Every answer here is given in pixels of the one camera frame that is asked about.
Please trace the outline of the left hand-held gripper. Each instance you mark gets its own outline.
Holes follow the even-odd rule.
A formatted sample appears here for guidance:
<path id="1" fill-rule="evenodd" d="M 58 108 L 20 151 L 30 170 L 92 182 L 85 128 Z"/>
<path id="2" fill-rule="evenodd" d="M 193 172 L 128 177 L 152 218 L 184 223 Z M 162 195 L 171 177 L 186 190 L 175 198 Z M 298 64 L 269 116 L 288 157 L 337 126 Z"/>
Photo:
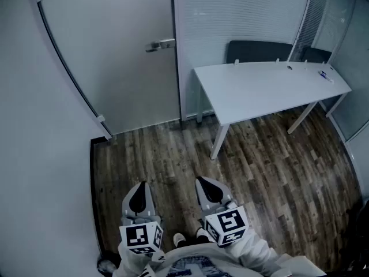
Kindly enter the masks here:
<path id="1" fill-rule="evenodd" d="M 119 231 L 123 247 L 135 254 L 152 254 L 161 250 L 163 229 L 161 217 L 156 215 L 150 186 L 147 182 L 136 184 L 122 201 L 127 214 L 142 213 L 145 216 L 123 215 Z"/>

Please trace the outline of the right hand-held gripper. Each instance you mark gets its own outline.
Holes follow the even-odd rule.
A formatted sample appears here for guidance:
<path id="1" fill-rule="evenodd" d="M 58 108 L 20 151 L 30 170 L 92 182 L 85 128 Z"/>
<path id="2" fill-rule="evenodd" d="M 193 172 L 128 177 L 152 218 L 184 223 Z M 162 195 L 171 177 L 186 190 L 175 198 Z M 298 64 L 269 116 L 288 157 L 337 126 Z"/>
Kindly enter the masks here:
<path id="1" fill-rule="evenodd" d="M 198 176 L 195 180 L 195 189 L 202 211 L 217 208 L 222 201 L 231 196 L 226 185 L 208 177 Z M 206 215 L 204 223 L 204 229 L 221 248 L 242 239 L 248 230 L 248 220 L 243 206 L 226 208 L 224 211 Z"/>

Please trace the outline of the frosted glass door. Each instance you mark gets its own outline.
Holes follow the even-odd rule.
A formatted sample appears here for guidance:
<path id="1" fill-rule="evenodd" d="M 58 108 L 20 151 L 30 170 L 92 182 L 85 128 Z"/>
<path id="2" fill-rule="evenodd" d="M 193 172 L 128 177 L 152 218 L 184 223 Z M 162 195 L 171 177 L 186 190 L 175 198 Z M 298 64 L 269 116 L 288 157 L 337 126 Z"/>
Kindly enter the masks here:
<path id="1" fill-rule="evenodd" d="M 68 72 L 113 133 L 180 117 L 172 0 L 42 0 L 47 28 Z"/>

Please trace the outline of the person's left forearm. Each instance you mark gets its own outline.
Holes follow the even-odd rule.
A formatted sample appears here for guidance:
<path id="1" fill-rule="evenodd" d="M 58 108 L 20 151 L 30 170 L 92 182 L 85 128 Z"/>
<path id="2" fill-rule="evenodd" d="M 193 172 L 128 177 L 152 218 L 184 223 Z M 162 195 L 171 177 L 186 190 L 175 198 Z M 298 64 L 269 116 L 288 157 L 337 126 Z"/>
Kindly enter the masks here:
<path id="1" fill-rule="evenodd" d="M 162 250 L 153 254 L 135 254 L 125 248 L 123 242 L 119 244 L 118 252 L 121 262 L 112 277 L 156 277 L 153 269 L 166 260 Z"/>

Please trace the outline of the person's right forearm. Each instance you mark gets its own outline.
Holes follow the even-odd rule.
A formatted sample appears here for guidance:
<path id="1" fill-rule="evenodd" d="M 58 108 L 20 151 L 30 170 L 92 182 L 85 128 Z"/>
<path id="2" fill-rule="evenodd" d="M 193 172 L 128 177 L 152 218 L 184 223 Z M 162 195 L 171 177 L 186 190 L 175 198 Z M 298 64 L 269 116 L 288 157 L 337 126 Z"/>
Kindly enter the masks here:
<path id="1" fill-rule="evenodd" d="M 267 277 L 271 277 L 281 269 L 283 262 L 292 258 L 288 254 L 277 254 L 253 228 L 249 228 L 241 239 L 227 246 L 225 251 L 242 266 Z"/>

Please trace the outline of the person's white top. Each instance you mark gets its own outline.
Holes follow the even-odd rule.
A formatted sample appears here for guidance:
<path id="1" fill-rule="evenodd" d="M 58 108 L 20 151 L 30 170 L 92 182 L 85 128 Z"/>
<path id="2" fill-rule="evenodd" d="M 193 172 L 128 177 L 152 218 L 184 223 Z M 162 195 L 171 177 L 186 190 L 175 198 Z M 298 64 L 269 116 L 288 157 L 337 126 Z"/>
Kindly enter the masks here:
<path id="1" fill-rule="evenodd" d="M 323 277 L 304 256 L 283 255 L 265 264 L 232 257 L 212 244 L 175 249 L 159 265 L 146 265 L 140 277 Z"/>

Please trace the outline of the white desk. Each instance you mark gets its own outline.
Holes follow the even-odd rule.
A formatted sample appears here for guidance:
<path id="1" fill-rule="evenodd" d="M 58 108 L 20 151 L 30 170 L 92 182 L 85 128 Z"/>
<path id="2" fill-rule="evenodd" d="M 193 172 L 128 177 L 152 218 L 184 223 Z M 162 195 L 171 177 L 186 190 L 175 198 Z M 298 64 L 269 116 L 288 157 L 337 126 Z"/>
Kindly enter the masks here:
<path id="1" fill-rule="evenodd" d="M 334 80 L 319 75 L 323 70 Z M 343 99 L 351 88 L 326 63 L 249 62 L 210 65 L 194 69 L 200 84 L 199 97 L 206 96 L 219 122 L 210 158 L 217 158 L 230 125 L 291 108 L 306 106 L 288 129 L 292 133 L 321 100 Z"/>

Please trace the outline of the large black desk divider panel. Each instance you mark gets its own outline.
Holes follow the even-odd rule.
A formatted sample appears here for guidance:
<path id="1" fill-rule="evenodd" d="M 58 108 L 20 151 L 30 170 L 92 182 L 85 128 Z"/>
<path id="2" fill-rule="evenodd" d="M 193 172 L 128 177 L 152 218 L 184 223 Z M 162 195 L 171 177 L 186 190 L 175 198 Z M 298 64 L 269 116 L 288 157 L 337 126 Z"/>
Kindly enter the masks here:
<path id="1" fill-rule="evenodd" d="M 286 61 L 293 45 L 278 42 L 232 40 L 228 44 L 226 63 Z"/>

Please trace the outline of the blue and white marker pen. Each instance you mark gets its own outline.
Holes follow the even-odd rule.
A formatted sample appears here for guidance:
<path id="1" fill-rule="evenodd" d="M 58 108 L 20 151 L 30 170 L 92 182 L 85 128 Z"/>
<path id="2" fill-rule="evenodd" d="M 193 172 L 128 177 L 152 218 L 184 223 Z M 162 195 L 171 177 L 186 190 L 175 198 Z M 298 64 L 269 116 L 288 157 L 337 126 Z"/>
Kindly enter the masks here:
<path id="1" fill-rule="evenodd" d="M 320 70 L 318 73 L 321 77 L 323 77 L 324 79 L 326 79 L 330 83 L 334 83 L 334 80 L 331 77 L 329 77 L 323 70 Z"/>

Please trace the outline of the small black desk divider panel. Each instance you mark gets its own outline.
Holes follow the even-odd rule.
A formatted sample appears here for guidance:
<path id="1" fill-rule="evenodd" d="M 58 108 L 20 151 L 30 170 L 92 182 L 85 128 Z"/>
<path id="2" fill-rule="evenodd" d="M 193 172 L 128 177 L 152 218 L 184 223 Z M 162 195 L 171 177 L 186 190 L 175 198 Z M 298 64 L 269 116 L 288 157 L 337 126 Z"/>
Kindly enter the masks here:
<path id="1" fill-rule="evenodd" d="M 304 60 L 307 59 L 307 62 L 312 62 L 312 63 L 322 63 L 323 61 L 328 63 L 331 55 L 332 55 L 332 52 L 330 51 L 308 47 L 306 48 L 301 61 L 304 62 Z"/>

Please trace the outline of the narrow glass partition with blinds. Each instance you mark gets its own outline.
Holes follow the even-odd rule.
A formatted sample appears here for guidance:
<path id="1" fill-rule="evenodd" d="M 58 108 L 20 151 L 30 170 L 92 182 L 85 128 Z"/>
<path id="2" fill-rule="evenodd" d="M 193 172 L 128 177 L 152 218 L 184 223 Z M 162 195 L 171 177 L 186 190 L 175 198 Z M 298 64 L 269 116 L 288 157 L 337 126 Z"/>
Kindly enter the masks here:
<path id="1" fill-rule="evenodd" d="M 308 0 L 291 61 L 301 61 L 309 47 L 334 54 L 348 29 L 355 0 Z"/>

